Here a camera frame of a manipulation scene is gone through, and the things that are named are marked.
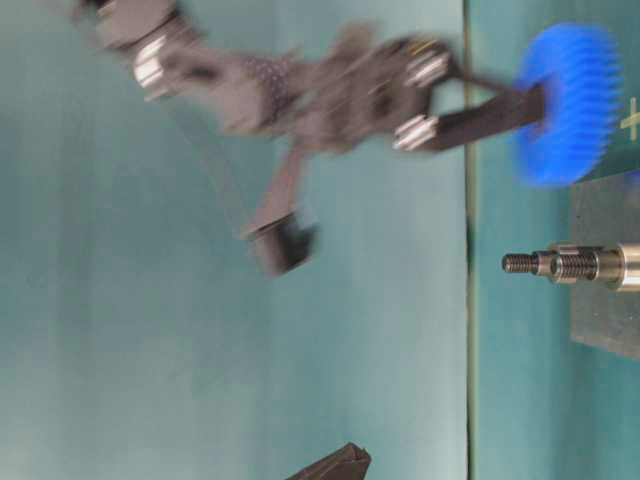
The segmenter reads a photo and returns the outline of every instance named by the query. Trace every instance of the gear teeth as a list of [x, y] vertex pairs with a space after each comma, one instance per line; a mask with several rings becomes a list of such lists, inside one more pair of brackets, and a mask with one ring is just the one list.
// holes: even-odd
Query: gear teeth
[[542, 32], [529, 47], [517, 85], [540, 83], [550, 113], [544, 129], [529, 125], [516, 132], [521, 170], [534, 185], [568, 185], [598, 164], [615, 131], [622, 78], [611, 35], [574, 24]]

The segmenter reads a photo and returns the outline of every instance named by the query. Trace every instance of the robotic arm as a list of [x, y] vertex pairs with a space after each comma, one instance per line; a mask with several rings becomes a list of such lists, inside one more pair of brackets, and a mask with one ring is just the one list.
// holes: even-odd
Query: robotic arm
[[[147, 99], [184, 95], [212, 109], [223, 133], [269, 135], [292, 102], [288, 57], [265, 58], [212, 49], [175, 0], [84, 0], [102, 46], [120, 55]], [[296, 144], [243, 232], [264, 268], [280, 275], [306, 261], [313, 231], [296, 217], [297, 194], [311, 150]]]

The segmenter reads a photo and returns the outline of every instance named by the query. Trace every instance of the teal surface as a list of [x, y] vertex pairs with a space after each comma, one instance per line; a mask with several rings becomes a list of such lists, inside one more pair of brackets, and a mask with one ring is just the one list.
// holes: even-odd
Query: teal surface
[[[319, 55], [356, 16], [461, 44], [458, 4], [190, 6], [226, 47]], [[351, 440], [371, 480], [463, 480], [463, 152], [319, 159], [319, 255], [269, 283], [162, 106], [85, 40], [37, 2], [0, 18], [0, 478], [278, 479]], [[224, 145], [257, 199], [276, 148]]]
[[[275, 43], [264, 0], [200, 4], [214, 39]], [[263, 478], [267, 281], [121, 65], [35, 2], [5, 7], [0, 478]], [[270, 145], [227, 147], [270, 171]]]
[[[279, 47], [321, 55], [362, 18], [379, 19], [381, 37], [428, 31], [461, 45], [461, 5], [397, 7], [279, 1]], [[462, 104], [453, 90], [441, 106]], [[274, 288], [270, 432], [274, 448], [295, 454], [269, 477], [351, 439], [373, 456], [371, 480], [465, 478], [462, 149], [411, 158], [372, 141], [319, 158], [307, 192], [319, 255]]]
[[[513, 78], [528, 42], [542, 29], [561, 21], [597, 23], [620, 42], [627, 98], [637, 87], [634, 5], [471, 0], [473, 67]], [[616, 134], [605, 164], [633, 152], [628, 135]], [[569, 235], [568, 190], [523, 187], [510, 142], [503, 136], [479, 143], [471, 162], [472, 476], [638, 478], [640, 364], [571, 343], [569, 292], [500, 270], [508, 251], [537, 250]]]

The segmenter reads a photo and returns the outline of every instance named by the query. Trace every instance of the threaded bolt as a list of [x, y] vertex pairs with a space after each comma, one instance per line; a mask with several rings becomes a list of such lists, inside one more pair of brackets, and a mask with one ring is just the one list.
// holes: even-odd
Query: threaded bolt
[[502, 269], [507, 273], [533, 273], [538, 271], [537, 255], [510, 253], [502, 259]]
[[598, 275], [598, 259], [593, 252], [558, 255], [551, 261], [551, 274], [558, 279], [592, 281]]

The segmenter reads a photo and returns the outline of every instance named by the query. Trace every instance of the teal backdrop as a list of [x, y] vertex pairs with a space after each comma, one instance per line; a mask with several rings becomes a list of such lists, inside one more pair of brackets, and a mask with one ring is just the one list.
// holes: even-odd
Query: teal backdrop
[[[361, 17], [462, 45], [459, 2], [189, 6], [223, 47], [318, 56]], [[319, 158], [318, 256], [269, 282], [166, 109], [85, 33], [36, 0], [0, 15], [0, 477], [281, 479], [355, 441], [372, 480], [463, 480], [462, 150]], [[223, 144], [255, 202], [283, 145]]]

